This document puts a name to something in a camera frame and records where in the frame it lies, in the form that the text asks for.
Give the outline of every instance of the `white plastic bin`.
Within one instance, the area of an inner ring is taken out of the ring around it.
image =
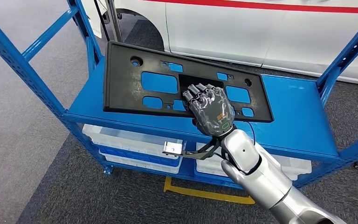
[[[201,149],[204,145],[205,144],[197,143],[197,150]],[[221,147],[219,147],[215,152],[220,154]],[[276,159],[278,163],[280,163],[282,171],[285,173],[286,176],[288,176],[288,178],[293,181],[297,180],[298,175],[308,174],[312,171],[311,161],[309,160],[302,160],[279,155],[272,155],[272,157]],[[227,176],[221,168],[221,161],[222,158],[217,155],[214,155],[210,158],[206,158],[205,160],[197,160],[196,170],[200,173]]]
[[[176,160],[178,157],[163,153],[166,141],[182,144],[182,140],[165,138],[150,134],[128,132],[113,128],[85,124],[83,133],[89,136],[94,144],[119,148],[133,152],[155,155]]]
[[[83,133],[99,146],[99,153],[107,161],[173,174],[179,172],[182,158],[166,155],[163,149],[166,141],[182,144],[182,140],[87,124]]]
[[[135,166],[135,167],[154,169],[154,170],[163,171],[163,172],[172,173],[172,174],[179,173],[180,165],[182,163],[182,157],[178,157],[178,160],[179,160],[178,166],[170,167],[170,166],[165,166],[162,164],[157,164],[157,163],[152,163],[152,162],[135,160],[135,159],[131,159],[131,158],[115,156],[115,155],[105,154],[105,153],[101,153],[101,152],[99,152],[99,153],[101,155],[104,155],[107,161],[131,165],[131,166]]]

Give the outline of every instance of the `red stripe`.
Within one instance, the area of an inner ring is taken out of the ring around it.
[[[188,4],[188,5],[257,8],[257,9],[272,9],[272,10],[286,10],[286,11],[358,13],[358,7],[285,5],[285,4],[230,1],[230,0],[148,0],[148,1],[179,3],[179,4]]]

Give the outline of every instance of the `black plastic panel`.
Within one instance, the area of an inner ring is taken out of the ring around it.
[[[183,72],[170,70],[164,62],[182,65]],[[144,90],[141,83],[141,74],[144,71],[175,77],[177,93]],[[227,74],[227,81],[218,79],[217,72]],[[250,103],[230,101],[235,110],[235,120],[274,120],[260,74],[117,42],[109,42],[107,47],[103,111],[193,117],[187,104],[184,103],[186,111],[177,111],[173,109],[173,103],[174,100],[184,100],[182,92],[187,86],[198,83],[213,84],[224,89],[226,86],[246,89]],[[160,98],[163,102],[162,108],[148,108],[143,105],[142,99],[146,96]],[[244,116],[243,107],[251,108],[253,117]]]

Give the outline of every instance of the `yellow floor marking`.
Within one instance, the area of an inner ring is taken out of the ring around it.
[[[240,197],[240,196],[234,196],[234,195],[225,195],[225,194],[219,194],[219,193],[213,193],[208,191],[202,191],[202,190],[194,190],[189,188],[182,188],[182,187],[176,187],[171,185],[172,178],[170,176],[165,177],[165,184],[164,184],[164,192],[167,190],[183,194],[183,195],[189,195],[189,196],[195,196],[195,197],[203,197],[203,198],[209,198],[219,201],[226,201],[226,202],[234,202],[234,203],[240,203],[240,204],[254,204],[255,201],[251,197]]]

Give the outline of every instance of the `robotic arm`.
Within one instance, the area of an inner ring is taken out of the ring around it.
[[[259,144],[233,124],[234,112],[220,87],[190,85],[183,96],[198,129],[212,141],[197,152],[170,153],[194,159],[213,156],[221,146],[224,172],[282,224],[343,224],[304,196],[282,172],[280,164]]]

